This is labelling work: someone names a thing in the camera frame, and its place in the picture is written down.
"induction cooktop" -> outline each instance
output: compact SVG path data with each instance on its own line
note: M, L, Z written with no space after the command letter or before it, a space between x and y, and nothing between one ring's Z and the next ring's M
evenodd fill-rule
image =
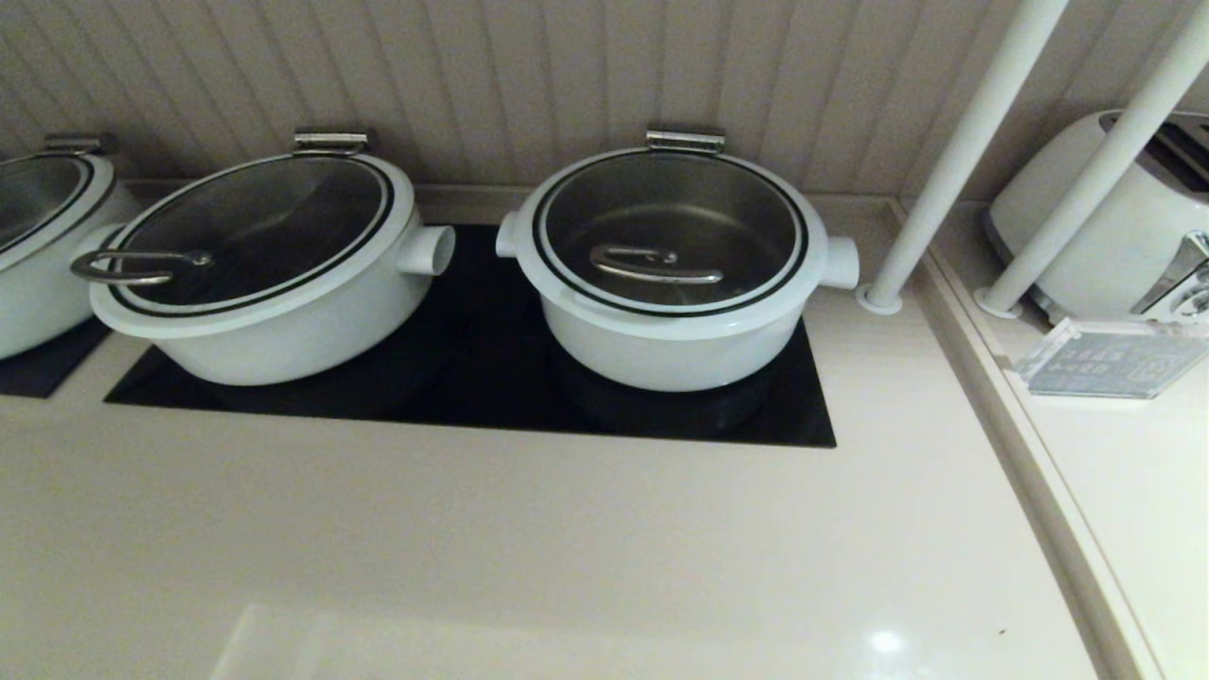
M50 397L108 334L104 323L89 318L48 342L0 359L0 394Z
M607 380L555 341L496 230L457 229L457 252L420 309L363 355L279 385L232 387L195 378L149 350L109 403L427 425L835 446L805 328L769 365L690 393Z

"white pot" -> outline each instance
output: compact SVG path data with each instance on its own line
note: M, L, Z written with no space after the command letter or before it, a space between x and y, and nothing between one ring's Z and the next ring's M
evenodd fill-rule
M542 309L555 339L577 361L624 385L644 390L687 392L719 387L746 378L768 364L788 342L802 317L806 298L820 284L854 288L858 277L856 247L849 238L828 238L822 219L786 181L759 166L729 157L734 163L771 183L800 214L808 244L787 265L783 281L770 281L756 301L710 312L689 307L696 316L658 316L658 305L632 302L621 309L608 294L590 298L567 283L575 276L556 258L543 258L544 232L534 229L543 204L566 178L602 160L630 154L630 149L602 154L555 174L534 190L520 211L501 226L497 254L515 257L542 295Z
M79 185L57 214L7 247L0 244L0 359L46 342L92 316L88 289L68 265L102 225L139 213L114 166L94 155L56 156L81 169ZM17 159L0 166L36 163Z
M147 209L111 243L121 250L157 211L208 181L294 159L254 161L195 183ZM151 340L198 378L224 385L303 378L372 347L423 300L432 277L452 258L455 235L449 226L422 225L411 183L397 167L364 154L341 157L341 162L371 168L387 198L371 223L376 226L366 227L336 255L271 288L212 304L162 304L140 296L137 288L97 282L91 287L97 316L121 333ZM76 269L96 276L87 267L104 259L93 253ZM117 269L112 263L109 267ZM98 278L105 276L100 272Z

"toaster lever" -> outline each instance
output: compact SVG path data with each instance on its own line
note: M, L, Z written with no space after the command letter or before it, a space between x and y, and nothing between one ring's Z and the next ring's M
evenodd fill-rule
M1138 300L1129 313L1146 313L1150 307L1162 300L1168 293L1184 283L1184 280L1197 272L1205 261L1209 261L1209 231L1190 231L1180 240L1180 248L1175 250L1175 257L1167 265L1167 270L1158 277L1155 286Z

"white toaster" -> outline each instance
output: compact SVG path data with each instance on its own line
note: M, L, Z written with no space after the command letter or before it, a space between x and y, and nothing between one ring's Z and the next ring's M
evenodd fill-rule
M1000 258L1024 248L1120 115L1068 127L995 198L984 226ZM1053 323L1209 322L1209 115L1169 116L1030 294Z

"white countertop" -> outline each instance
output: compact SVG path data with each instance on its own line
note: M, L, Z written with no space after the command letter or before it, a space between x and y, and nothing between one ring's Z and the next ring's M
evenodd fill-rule
M983 209L959 204L937 238L968 292L1002 271L976 226ZM1031 300L1023 306L1020 319L977 315L1001 369L1051 329ZM1209 362L1153 400L1039 397L1003 373L1162 676L1209 678Z
M816 206L880 263L887 202ZM0 398L0 674L203 679L249 611L325 678L1093 678L915 296L805 317L834 450L109 405L110 336Z

